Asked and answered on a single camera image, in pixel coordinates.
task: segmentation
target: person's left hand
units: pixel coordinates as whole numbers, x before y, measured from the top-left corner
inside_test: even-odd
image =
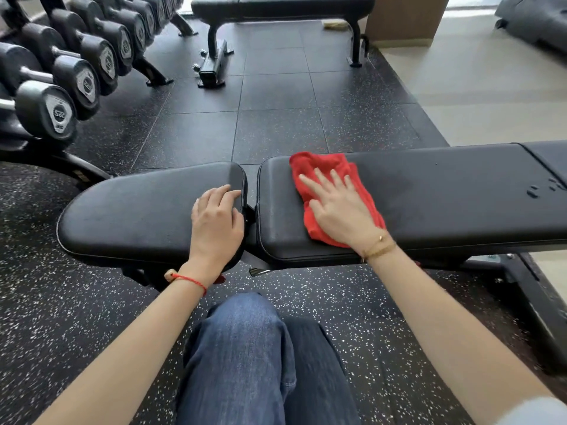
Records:
[[[193,206],[189,260],[183,267],[204,285],[212,285],[242,243],[245,219],[234,207],[239,196],[240,191],[224,185],[209,189]]]

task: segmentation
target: red string bracelet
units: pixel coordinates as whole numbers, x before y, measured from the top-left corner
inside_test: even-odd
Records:
[[[170,282],[170,283],[173,282],[175,279],[184,279],[184,280],[188,280],[188,281],[190,281],[190,282],[193,282],[195,285],[200,286],[201,288],[203,288],[203,291],[204,291],[204,292],[203,292],[203,297],[204,297],[205,295],[207,295],[207,288],[206,288],[205,285],[203,285],[203,284],[202,284],[201,282],[199,282],[198,280],[195,280],[195,279],[192,279],[192,278],[190,278],[190,277],[187,277],[187,276],[183,276],[183,275],[181,275],[181,274],[178,274],[178,273],[175,272],[175,270],[169,270],[169,271],[167,271],[167,273],[165,273],[164,277],[165,277],[165,279],[166,279],[168,282]]]

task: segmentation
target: sleeve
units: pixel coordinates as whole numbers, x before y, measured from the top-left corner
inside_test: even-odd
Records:
[[[567,406],[556,398],[528,400],[509,411],[495,425],[567,424]]]

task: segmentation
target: red cloth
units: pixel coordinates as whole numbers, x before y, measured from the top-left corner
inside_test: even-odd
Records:
[[[372,196],[368,193],[366,188],[362,185],[360,178],[358,177],[358,170],[355,163],[349,163],[343,153],[331,153],[328,155],[316,155],[311,152],[298,152],[289,158],[289,165],[291,166],[291,172],[293,175],[293,181],[297,191],[303,199],[303,209],[305,210],[303,214],[303,223],[309,236],[313,240],[320,240],[327,244],[338,246],[340,248],[348,248],[349,246],[336,242],[330,238],[323,230],[319,227],[317,221],[315,220],[315,215],[313,210],[309,207],[309,201],[314,198],[313,192],[301,181],[299,180],[299,175],[304,174],[309,179],[313,179],[315,182],[319,183],[317,176],[315,175],[315,168],[319,168],[323,175],[328,178],[331,182],[333,179],[330,176],[330,171],[334,168],[341,179],[344,179],[348,174],[351,177],[352,183],[356,188],[358,195],[362,198],[366,207],[372,215],[374,224],[380,228],[386,228],[384,219],[382,215],[376,210],[374,205],[374,200]]]

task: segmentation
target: finger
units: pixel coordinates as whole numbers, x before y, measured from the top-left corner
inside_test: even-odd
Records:
[[[311,190],[311,192],[313,192],[315,194],[316,197],[322,198],[322,197],[326,196],[327,191],[325,191],[323,189],[323,187],[321,185],[319,185],[317,182],[309,179],[304,174],[299,175],[299,180],[301,180],[303,182],[303,184],[305,186],[307,186]]]
[[[330,176],[331,176],[331,178],[333,178],[333,182],[335,183],[335,186],[336,186],[337,189],[344,189],[345,188],[345,184],[343,183],[340,176],[338,175],[338,173],[335,170],[330,171]]]
[[[236,207],[232,208],[232,228],[239,231],[245,231],[245,217]]]
[[[199,198],[199,214],[201,214],[201,212],[207,208],[207,205],[209,204],[209,198],[214,190],[215,188],[205,191],[201,198]]]
[[[352,182],[352,180],[351,180],[351,177],[350,177],[348,174],[345,176],[345,185],[346,185],[346,188],[347,188],[349,191],[356,191],[356,188],[355,188],[354,185],[353,185],[353,182]]]
[[[195,222],[197,217],[199,216],[199,199],[195,200],[195,204],[193,205],[193,209],[191,210],[191,220]]]
[[[315,169],[315,175],[319,179],[319,182],[321,182],[321,185],[323,186],[325,191],[331,192],[335,188],[333,182],[331,182],[328,178],[326,178],[325,175],[318,168]]]
[[[230,190],[230,185],[224,185],[220,188],[216,188],[213,193],[211,194],[211,198],[209,198],[209,203],[207,207],[218,207],[221,204],[222,197],[226,192]]]
[[[236,200],[240,196],[240,193],[240,190],[228,191],[222,197],[219,207],[225,208],[226,210],[230,211],[230,209],[234,207],[234,200]]]
[[[309,201],[309,207],[313,210],[313,214],[315,215],[315,219],[319,219],[323,213],[322,204],[319,200],[311,200]]]

